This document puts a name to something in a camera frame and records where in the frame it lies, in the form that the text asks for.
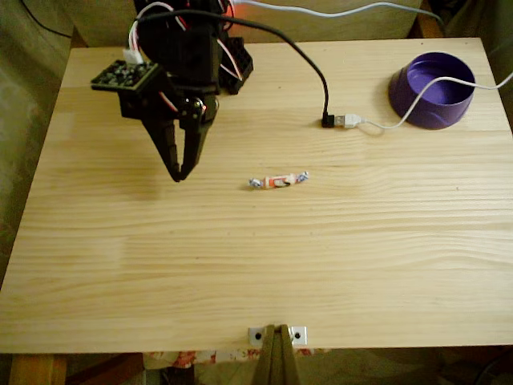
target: metal bracket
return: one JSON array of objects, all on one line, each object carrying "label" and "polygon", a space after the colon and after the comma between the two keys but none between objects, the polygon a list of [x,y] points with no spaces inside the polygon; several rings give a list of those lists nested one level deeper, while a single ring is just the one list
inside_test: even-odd
[{"label": "metal bracket", "polygon": [[[305,347],[308,344],[308,329],[306,326],[289,326],[290,341],[293,347]],[[265,337],[264,327],[250,327],[249,343],[253,347],[262,347]]]},{"label": "metal bracket", "polygon": [[260,358],[255,368],[252,385],[301,385],[293,353],[294,341],[306,341],[306,327],[269,325],[264,329],[250,329],[250,339],[261,344]]}]

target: wooden tabletop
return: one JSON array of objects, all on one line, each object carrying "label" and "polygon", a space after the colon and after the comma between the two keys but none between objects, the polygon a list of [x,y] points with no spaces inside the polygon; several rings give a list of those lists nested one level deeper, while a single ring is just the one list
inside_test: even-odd
[{"label": "wooden tabletop", "polygon": [[[426,51],[494,83],[478,39],[301,46],[336,115],[395,123],[390,76]],[[498,92],[477,90],[441,131],[322,129],[311,68],[281,44],[248,50],[255,71],[220,97],[179,184],[116,94],[89,88],[121,50],[71,52],[0,292],[0,352],[245,347],[250,326],[282,323],[307,326],[310,347],[513,343],[513,142]],[[311,179],[291,188],[245,187],[302,171]]]}]

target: purple bowl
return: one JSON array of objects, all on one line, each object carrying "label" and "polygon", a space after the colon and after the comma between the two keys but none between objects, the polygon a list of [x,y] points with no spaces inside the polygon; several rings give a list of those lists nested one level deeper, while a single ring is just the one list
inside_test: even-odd
[{"label": "purple bowl", "polygon": [[[428,52],[392,76],[388,90],[392,108],[403,117],[420,91],[440,76],[475,83],[471,69],[457,57]],[[427,89],[406,121],[422,128],[449,127],[463,117],[473,94],[473,87],[446,80],[437,82]]]}]

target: wrapped candy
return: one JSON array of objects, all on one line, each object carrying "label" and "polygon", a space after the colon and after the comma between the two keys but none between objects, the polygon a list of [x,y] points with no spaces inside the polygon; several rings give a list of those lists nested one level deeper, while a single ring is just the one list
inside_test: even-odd
[{"label": "wrapped candy", "polygon": [[280,176],[267,176],[263,180],[250,179],[249,186],[254,188],[281,188],[301,183],[309,178],[308,172]]}]

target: table leg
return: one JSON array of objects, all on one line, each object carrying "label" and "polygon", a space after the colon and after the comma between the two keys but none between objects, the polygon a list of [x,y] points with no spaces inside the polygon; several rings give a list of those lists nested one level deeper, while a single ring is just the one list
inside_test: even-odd
[{"label": "table leg", "polygon": [[[420,6],[422,10],[427,10],[432,12],[431,6],[428,0],[422,0],[422,4]],[[442,30],[440,26],[437,24],[437,21],[428,16],[427,14],[418,14],[415,19],[414,25],[411,27],[410,34],[408,35],[410,39],[432,39],[432,38],[443,38]]]},{"label": "table leg", "polygon": [[128,381],[144,371],[143,355],[117,355],[84,371],[70,375],[66,385],[116,385]]},{"label": "table leg", "polygon": [[63,355],[15,355],[9,385],[64,385],[66,358]]}]

